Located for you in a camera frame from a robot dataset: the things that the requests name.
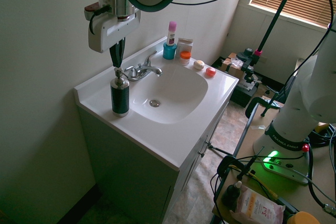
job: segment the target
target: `yellow container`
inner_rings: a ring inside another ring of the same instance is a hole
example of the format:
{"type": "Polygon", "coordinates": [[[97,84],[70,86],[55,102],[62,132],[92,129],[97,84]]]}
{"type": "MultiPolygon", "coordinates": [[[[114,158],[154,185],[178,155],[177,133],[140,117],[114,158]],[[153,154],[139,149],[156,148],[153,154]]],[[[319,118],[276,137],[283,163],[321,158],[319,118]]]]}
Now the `yellow container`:
{"type": "Polygon", "coordinates": [[[298,212],[288,219],[287,224],[320,224],[320,222],[307,212],[298,212]]]}

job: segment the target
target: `vanity cabinet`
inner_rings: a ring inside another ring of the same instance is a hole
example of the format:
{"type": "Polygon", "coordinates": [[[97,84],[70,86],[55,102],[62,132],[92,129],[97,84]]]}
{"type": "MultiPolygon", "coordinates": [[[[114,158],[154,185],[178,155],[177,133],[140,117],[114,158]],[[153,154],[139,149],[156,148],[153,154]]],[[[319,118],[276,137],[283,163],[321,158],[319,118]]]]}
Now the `vanity cabinet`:
{"type": "Polygon", "coordinates": [[[207,77],[163,58],[166,37],[123,60],[136,66],[157,51],[153,73],[130,84],[130,111],[112,113],[108,68],[74,88],[92,170],[101,192],[139,223],[161,224],[201,162],[238,79],[207,77]],[[161,101],[158,108],[149,101],[161,101]]]}
{"type": "Polygon", "coordinates": [[[199,137],[179,170],[170,168],[121,132],[79,108],[93,173],[101,192],[139,223],[163,223],[201,162],[227,103],[199,137]]]}

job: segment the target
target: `white wall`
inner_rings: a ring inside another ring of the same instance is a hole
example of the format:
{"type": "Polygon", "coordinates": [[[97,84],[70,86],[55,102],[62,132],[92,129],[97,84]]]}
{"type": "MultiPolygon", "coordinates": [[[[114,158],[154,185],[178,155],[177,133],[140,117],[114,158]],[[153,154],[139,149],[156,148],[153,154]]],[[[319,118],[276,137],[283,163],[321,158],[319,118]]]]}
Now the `white wall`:
{"type": "MultiPolygon", "coordinates": [[[[232,25],[225,40],[222,56],[241,52],[249,47],[257,49],[273,18],[273,14],[247,5],[239,0],[232,25]]],[[[298,58],[307,58],[318,44],[325,29],[280,16],[263,47],[266,63],[258,62],[255,70],[284,83],[294,71],[298,58]]]]}
{"type": "MultiPolygon", "coordinates": [[[[96,1],[0,0],[0,209],[17,223],[56,223],[95,184],[72,88],[112,65],[88,47],[83,8],[96,1]]],[[[175,20],[212,63],[237,2],[142,13],[125,57],[175,20]]]]}

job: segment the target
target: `sink drain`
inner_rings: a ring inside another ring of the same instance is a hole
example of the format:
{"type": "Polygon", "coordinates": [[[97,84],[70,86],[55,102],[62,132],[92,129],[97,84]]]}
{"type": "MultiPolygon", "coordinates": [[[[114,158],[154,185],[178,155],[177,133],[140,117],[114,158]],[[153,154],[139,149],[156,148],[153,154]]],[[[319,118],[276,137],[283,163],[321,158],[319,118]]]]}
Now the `sink drain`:
{"type": "Polygon", "coordinates": [[[152,106],[152,107],[154,107],[154,108],[157,108],[157,107],[160,106],[160,102],[158,100],[151,100],[149,102],[149,105],[152,106]]]}

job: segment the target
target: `cabinet knob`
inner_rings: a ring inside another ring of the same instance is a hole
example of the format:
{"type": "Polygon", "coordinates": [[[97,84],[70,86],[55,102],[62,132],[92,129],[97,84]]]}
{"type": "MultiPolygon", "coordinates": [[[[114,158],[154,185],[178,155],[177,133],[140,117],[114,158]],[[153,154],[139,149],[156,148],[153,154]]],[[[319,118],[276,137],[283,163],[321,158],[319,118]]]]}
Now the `cabinet knob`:
{"type": "Polygon", "coordinates": [[[204,157],[205,152],[203,152],[203,153],[197,152],[197,153],[199,153],[201,157],[204,157]]]}

